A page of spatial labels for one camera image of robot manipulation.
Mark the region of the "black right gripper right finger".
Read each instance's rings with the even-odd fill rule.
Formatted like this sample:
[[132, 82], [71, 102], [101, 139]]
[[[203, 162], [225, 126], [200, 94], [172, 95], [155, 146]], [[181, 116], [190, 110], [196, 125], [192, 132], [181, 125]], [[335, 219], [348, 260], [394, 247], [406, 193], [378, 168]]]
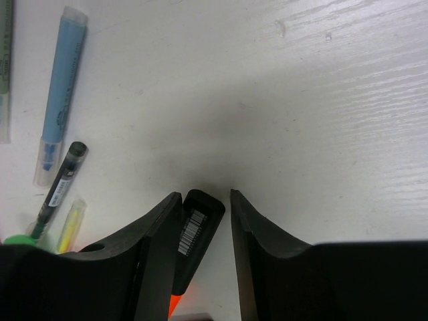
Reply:
[[230, 194], [243, 320], [426, 320], [427, 242], [311, 245]]

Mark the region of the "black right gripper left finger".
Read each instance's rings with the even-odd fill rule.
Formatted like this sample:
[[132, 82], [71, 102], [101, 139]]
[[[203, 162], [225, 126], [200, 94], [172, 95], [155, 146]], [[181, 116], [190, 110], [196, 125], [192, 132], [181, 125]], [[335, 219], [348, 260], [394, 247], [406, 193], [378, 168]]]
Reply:
[[2, 320], [166, 320], [181, 234], [173, 192], [79, 252], [1, 247]]

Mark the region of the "orange cap highlighter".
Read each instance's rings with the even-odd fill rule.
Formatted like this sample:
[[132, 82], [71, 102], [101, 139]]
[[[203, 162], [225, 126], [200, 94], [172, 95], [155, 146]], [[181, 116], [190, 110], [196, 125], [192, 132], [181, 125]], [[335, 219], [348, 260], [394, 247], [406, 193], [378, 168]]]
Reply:
[[182, 206], [184, 219], [181, 231], [175, 277], [169, 304], [169, 316], [187, 291], [225, 214], [225, 206], [209, 194], [192, 189]]

